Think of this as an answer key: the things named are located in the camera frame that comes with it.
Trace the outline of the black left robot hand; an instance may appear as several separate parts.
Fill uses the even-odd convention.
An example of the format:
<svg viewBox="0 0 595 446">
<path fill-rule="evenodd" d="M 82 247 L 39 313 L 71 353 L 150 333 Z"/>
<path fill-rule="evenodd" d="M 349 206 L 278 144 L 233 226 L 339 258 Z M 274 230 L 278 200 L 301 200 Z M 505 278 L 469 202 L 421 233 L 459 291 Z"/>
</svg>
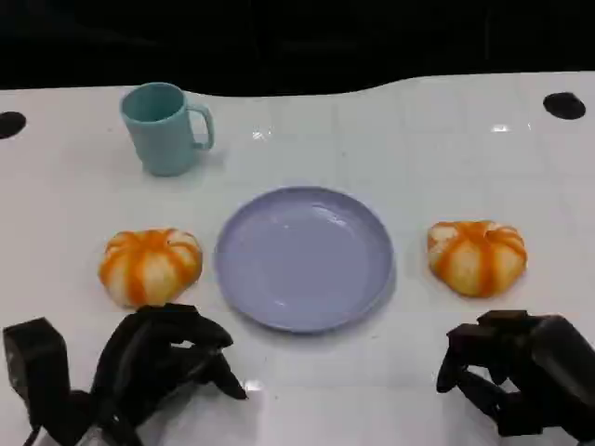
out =
<svg viewBox="0 0 595 446">
<path fill-rule="evenodd" d="M 145 306 L 126 316 L 101 352 L 90 391 L 102 439 L 140 445 L 138 428 L 183 390 L 214 384 L 245 400 L 223 355 L 232 344 L 231 335 L 194 306 Z"/>
</svg>

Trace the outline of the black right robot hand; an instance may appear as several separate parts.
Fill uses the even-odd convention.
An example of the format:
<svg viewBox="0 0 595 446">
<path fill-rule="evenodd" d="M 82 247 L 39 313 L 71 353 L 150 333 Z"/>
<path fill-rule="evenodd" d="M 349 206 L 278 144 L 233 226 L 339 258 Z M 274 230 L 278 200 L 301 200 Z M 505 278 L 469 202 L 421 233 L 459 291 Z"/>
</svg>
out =
<svg viewBox="0 0 595 446">
<path fill-rule="evenodd" d="M 563 316 L 490 310 L 448 335 L 436 389 L 458 388 L 502 437 L 594 440 L 594 349 Z"/>
</svg>

